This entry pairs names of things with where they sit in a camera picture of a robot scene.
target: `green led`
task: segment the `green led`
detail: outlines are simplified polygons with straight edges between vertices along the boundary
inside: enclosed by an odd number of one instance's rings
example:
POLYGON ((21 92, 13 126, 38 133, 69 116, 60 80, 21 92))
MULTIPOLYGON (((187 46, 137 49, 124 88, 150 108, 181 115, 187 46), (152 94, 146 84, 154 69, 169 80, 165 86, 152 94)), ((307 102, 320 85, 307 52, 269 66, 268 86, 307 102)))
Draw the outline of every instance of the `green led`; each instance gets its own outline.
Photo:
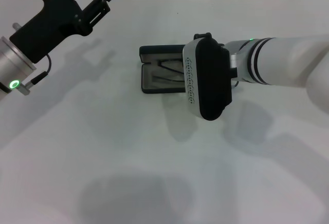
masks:
POLYGON ((19 86, 19 84, 20 84, 20 81, 19 81, 19 80, 14 80, 14 81, 12 81, 12 82, 10 83, 9 87, 10 87, 11 89, 15 89, 16 87, 19 86))

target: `white table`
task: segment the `white table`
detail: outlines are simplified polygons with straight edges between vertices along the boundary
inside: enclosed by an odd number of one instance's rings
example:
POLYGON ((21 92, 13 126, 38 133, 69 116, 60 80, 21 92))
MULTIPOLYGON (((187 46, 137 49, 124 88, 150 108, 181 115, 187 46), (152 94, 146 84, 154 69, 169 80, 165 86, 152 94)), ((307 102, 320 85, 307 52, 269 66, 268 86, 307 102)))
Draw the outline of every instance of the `white table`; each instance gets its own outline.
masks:
MULTIPOLYGON (((86 6, 91 0, 78 0, 86 6)), ((0 0, 0 31, 42 0, 0 0)), ((220 119, 140 89, 143 45, 329 32, 329 0, 113 0, 50 76, 0 104, 0 223, 329 222, 329 116, 305 90, 241 83, 220 119)), ((43 60, 38 73, 47 67, 43 60)))

